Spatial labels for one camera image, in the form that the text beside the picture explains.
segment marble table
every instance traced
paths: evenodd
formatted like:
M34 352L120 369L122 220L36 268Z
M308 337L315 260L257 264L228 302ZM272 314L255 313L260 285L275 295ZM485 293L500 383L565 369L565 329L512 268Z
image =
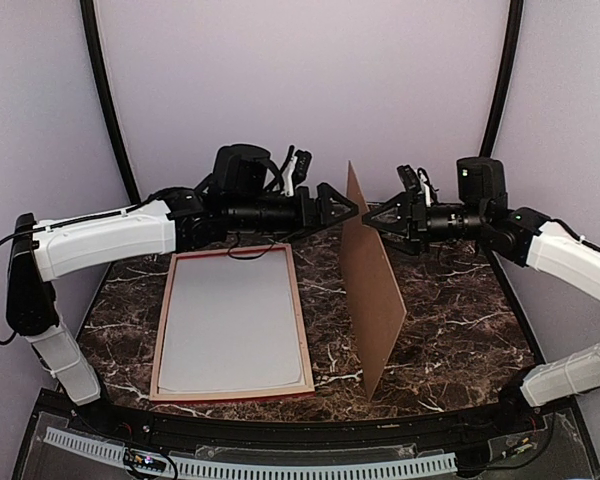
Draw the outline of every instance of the marble table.
M487 259L474 255L471 244L432 247L420 257L388 250L408 316L375 396L367 401L338 264L340 234L333 228L293 245L315 396L151 403L151 368L170 260L166 255L112 266L79 343L114 403L232 420L370 420L485 405L497 400L498 389L516 370L533 363Z

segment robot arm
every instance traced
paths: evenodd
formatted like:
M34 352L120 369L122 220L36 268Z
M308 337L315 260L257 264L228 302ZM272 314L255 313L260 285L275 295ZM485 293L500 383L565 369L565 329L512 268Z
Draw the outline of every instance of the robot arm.
M128 257L195 250L224 241L229 233L293 241L355 216L356 205L328 184L318 186L315 199L299 186L311 154L294 150L281 172L260 147L222 147L213 173L196 188L168 188L140 205L86 217L36 222L26 214L18 219L7 322L76 405L102 398L102 386L62 322L51 281ZM267 171L274 180L265 187Z
M474 240L522 267L553 275L600 301L600 247L579 238L559 220L529 208L507 208L502 163L490 158L458 160L462 203L430 201L424 170L398 167L405 191L363 216L363 223L401 242L391 245L417 255L432 242ZM531 407L600 387L600 343L567 358L520 372L501 392Z

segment perforated strip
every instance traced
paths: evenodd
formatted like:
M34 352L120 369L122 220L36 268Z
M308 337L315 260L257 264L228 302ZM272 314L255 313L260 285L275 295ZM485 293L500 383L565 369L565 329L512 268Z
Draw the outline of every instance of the perforated strip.
M52 427L47 428L44 441L68 452L73 452L101 463L124 468L124 464L122 463L124 454L123 446L93 440L73 432ZM456 456L453 453L393 462L318 467L269 467L266 465L201 461L179 457L178 455L170 455L170 457L178 466L178 476L181 479L401 480L426 478L457 471L455 466ZM162 477L173 477L173 468L170 465L162 473Z

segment black pole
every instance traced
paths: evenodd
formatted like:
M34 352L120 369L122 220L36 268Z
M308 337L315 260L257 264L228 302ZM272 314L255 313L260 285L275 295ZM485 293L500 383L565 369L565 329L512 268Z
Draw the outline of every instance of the black pole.
M484 132L482 146L480 147L481 157L490 157L493 153L493 146L496 143L498 129L502 120L502 112L507 99L507 91L513 72L513 61L516 56L516 47L518 45L518 36L520 34L520 24L522 23L523 0L511 0L509 4L509 18L507 20L507 31L504 36L502 46L502 58L500 60L500 69L498 70L498 80L493 93L493 102L489 112L489 120Z
M129 201L133 204L140 203L140 192L138 185L131 170L129 157L124 148L120 125L118 125L118 117L113 106L113 97L109 89L109 81L107 72L104 67L104 58L102 57L102 46L100 45L100 36L98 35L98 23L96 20L95 8L93 0L80 0L82 9L82 23L84 25L84 34L87 39L87 48L89 49L89 57L91 58L91 68L93 70L93 78L96 82L96 89L100 97L100 107L104 115L104 121L109 132L109 139L113 147L113 153L116 157L118 170L124 183L124 188L127 191Z

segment dark marble surface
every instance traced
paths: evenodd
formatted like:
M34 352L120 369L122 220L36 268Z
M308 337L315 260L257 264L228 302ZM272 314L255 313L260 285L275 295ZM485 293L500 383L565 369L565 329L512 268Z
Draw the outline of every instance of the dark marble surface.
M316 395L270 402L153 404L151 368L169 256L116 263L79 337L120 405L197 417L341 421L443 412L496 401L532 355L482 255L466 243L389 258L408 310L371 402L361 385L338 265L340 229L294 244L294 260Z

